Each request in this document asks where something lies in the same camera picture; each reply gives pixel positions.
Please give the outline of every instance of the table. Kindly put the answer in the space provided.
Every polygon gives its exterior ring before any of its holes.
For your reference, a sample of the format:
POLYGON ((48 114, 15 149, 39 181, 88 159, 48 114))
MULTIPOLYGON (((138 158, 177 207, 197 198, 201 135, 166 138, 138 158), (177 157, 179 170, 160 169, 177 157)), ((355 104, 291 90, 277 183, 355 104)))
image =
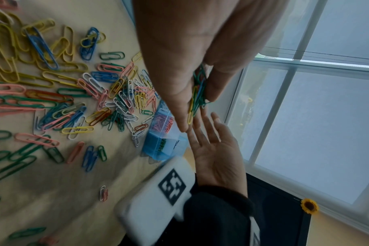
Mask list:
MULTIPOLYGON (((56 21, 55 30, 44 35, 48 43, 61 37, 64 24, 74 29, 74 43, 78 43, 92 26, 104 32, 107 40, 97 45, 94 58, 87 62, 90 71, 95 71, 99 52, 123 51, 126 57, 118 63, 126 65, 140 50, 135 27, 121 0, 22 0, 20 10, 14 13, 25 24, 53 18, 56 21)), ((76 61, 82 61, 79 54, 76 61)), ((145 68, 142 61, 136 65, 139 69, 145 68)), ((32 65, 19 62, 17 67, 24 73, 40 74, 32 65)), ((75 101, 86 102, 86 115, 95 111, 97 102, 93 99, 75 101)), ((33 113, 0 118, 0 130, 12 133, 32 133, 32 125, 33 113)), ((51 131, 49 134, 60 141, 58 148, 65 158, 78 141, 84 141, 86 146, 103 145, 108 160, 98 161, 93 171, 86 173, 80 166, 82 155, 73 164, 67 165, 56 164, 42 150, 35 152, 35 163, 0 181, 0 245, 24 246, 45 235, 52 235, 59 240, 57 245, 61 246, 117 246, 125 231, 113 214, 114 205, 159 164, 140 156, 143 141, 135 148, 131 133, 126 128, 121 133, 116 126, 108 131, 106 127, 97 125, 93 133, 80 134, 74 141, 67 140, 58 132, 51 131), (99 189, 103 185, 109 190, 109 198, 105 202, 99 201, 99 189), (15 231, 31 227, 47 229, 34 236, 7 239, 15 231)), ((13 138, 1 140, 0 150, 13 152, 25 144, 13 138)))

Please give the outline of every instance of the black and white square marker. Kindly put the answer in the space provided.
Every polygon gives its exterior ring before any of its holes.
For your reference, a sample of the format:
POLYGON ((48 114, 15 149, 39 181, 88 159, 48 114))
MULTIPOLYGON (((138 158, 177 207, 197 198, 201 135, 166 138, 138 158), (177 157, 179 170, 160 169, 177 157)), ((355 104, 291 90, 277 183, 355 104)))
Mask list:
POLYGON ((172 206, 174 206, 174 204, 186 188, 186 185, 179 177, 175 169, 172 169, 163 178, 163 180, 160 181, 158 186, 172 206))

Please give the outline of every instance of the yellow flower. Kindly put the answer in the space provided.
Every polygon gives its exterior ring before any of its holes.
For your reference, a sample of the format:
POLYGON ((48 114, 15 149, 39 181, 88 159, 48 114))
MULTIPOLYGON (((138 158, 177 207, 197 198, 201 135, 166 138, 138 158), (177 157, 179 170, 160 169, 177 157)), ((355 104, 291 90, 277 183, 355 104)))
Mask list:
POLYGON ((301 201, 301 207, 303 211, 305 211, 308 214, 315 214, 320 210, 319 206, 315 201, 307 198, 301 201))

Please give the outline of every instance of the window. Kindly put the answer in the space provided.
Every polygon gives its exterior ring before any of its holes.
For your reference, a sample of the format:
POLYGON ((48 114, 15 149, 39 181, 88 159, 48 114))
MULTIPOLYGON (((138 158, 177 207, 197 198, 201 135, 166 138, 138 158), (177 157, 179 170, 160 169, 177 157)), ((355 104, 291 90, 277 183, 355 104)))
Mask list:
POLYGON ((246 170, 369 233, 369 0, 293 0, 227 124, 246 170))

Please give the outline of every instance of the white device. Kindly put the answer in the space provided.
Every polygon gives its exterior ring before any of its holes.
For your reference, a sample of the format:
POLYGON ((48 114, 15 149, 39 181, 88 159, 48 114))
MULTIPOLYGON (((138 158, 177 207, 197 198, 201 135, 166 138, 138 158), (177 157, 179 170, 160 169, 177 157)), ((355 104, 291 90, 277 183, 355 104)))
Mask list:
POLYGON ((127 235, 139 246, 153 245, 174 217, 183 221, 195 174, 183 157, 173 157, 114 208, 127 235))

